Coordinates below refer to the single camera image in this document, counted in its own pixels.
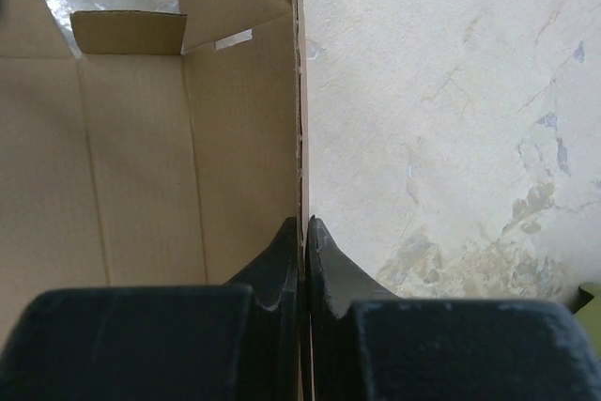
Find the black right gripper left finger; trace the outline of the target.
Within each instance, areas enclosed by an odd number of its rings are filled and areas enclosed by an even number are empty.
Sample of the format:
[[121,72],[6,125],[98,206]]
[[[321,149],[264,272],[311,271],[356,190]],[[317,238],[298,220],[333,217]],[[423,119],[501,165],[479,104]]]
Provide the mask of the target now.
[[297,222],[223,285],[60,289],[1,354],[5,400],[293,400]]

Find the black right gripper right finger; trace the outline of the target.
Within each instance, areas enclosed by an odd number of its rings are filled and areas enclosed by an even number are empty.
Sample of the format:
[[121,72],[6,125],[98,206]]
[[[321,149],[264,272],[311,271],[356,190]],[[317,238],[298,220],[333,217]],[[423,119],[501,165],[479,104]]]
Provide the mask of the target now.
[[305,251],[318,400],[596,400],[600,362],[562,305],[400,298],[322,220]]

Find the brown cardboard box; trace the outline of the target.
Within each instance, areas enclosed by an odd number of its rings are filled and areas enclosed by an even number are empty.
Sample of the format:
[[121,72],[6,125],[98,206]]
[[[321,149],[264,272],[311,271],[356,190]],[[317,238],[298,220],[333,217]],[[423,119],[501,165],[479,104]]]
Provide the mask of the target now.
[[299,0],[1,0],[1,354],[52,290],[223,285],[301,230]]

